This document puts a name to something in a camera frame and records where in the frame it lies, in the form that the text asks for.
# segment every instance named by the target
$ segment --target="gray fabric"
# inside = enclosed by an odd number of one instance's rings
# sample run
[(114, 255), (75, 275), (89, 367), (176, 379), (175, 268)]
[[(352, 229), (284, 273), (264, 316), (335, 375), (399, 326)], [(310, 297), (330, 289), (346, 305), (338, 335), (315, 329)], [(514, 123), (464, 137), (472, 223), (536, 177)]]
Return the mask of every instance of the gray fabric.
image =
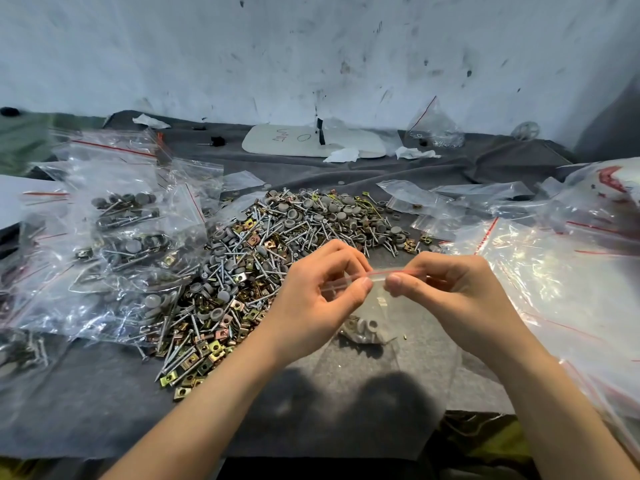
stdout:
[[(131, 118), (137, 115), (117, 113), (108, 126), (133, 129)], [(410, 180), (427, 189), (513, 180), (533, 186), (568, 163), (546, 142), (519, 143), (509, 137), (471, 134), (463, 148), (439, 150), (443, 158), (437, 160), (383, 157), (325, 164), (321, 159), (246, 153), (241, 143), (247, 126), (207, 124), (208, 131), (194, 131), (191, 127), (201, 123), (160, 119), (173, 127), (164, 131), (164, 140), (175, 156), (223, 164), (225, 173), (247, 169), (274, 187), (369, 191), (376, 200), (388, 195), (375, 183), (390, 178)], [(196, 146), (211, 136), (223, 136), (227, 144)], [(415, 146), (412, 141), (404, 143)], [(346, 184), (338, 186), (340, 180)], [(401, 224), (409, 230), (411, 220), (404, 216)], [(402, 266), (410, 258), (401, 253), (393, 259), (378, 250), (371, 263)], [(484, 381), (491, 387), (495, 383), (479, 374), (461, 376), (464, 362), (440, 325), (434, 319), (403, 313), (403, 306), (407, 305), (399, 301), (395, 316), (406, 330), (406, 341), (363, 349), (336, 339), (293, 364), (265, 387), (226, 455), (414, 460), (447, 407), (451, 382), (460, 377), (463, 383), (456, 395), (473, 395), (469, 404), (487, 411), (510, 406), (505, 405), (504, 396), (493, 397), (500, 396), (499, 385), (495, 385), (496, 394), (482, 397)], [(153, 382), (158, 368), (153, 360), (141, 363), (132, 348), (76, 341), (0, 429), (0, 455), (107, 458), (123, 454), (172, 407), (171, 393)], [(0, 394), (0, 403), (6, 404), (4, 399)]]

